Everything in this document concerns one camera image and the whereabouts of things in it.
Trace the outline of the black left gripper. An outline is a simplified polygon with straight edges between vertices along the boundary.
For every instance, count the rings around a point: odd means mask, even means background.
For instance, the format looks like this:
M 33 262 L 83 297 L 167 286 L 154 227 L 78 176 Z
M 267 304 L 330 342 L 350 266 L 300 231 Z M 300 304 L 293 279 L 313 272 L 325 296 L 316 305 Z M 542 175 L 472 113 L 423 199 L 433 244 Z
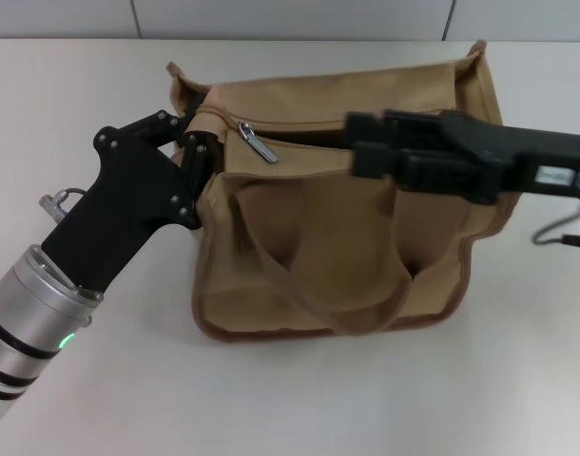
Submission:
M 185 132 L 204 99 L 199 93 L 180 116 L 160 110 L 96 134 L 96 181 L 42 243 L 73 284 L 104 291 L 160 228 L 199 227 L 194 202 L 221 151 L 215 134 Z M 159 149 L 173 142 L 183 147 L 180 167 Z

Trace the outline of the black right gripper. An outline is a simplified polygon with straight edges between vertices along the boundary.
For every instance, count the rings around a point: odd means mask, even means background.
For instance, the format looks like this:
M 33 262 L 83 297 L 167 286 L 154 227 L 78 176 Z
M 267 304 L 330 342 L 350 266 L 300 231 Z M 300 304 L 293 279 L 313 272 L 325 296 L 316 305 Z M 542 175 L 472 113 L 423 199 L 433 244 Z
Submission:
M 580 198 L 580 135 L 487 123 L 458 111 L 391 109 L 349 113 L 344 135 L 354 143 L 355 177 L 389 177 L 403 191 L 489 205 L 507 192 Z M 445 140 L 453 153 L 384 144 Z

